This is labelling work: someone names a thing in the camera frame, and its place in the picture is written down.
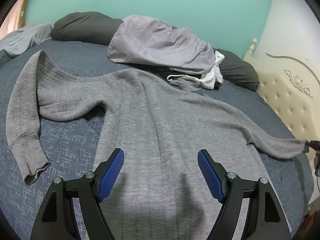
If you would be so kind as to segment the person's right hand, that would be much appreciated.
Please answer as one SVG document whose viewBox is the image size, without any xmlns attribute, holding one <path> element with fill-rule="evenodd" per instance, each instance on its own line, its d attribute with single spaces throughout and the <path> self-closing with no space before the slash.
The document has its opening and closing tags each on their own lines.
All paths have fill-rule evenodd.
<svg viewBox="0 0 320 240">
<path fill-rule="evenodd" d="M 315 157 L 313 159 L 313 164 L 315 168 L 315 176 L 319 177 L 320 151 L 316 151 Z"/>
</svg>

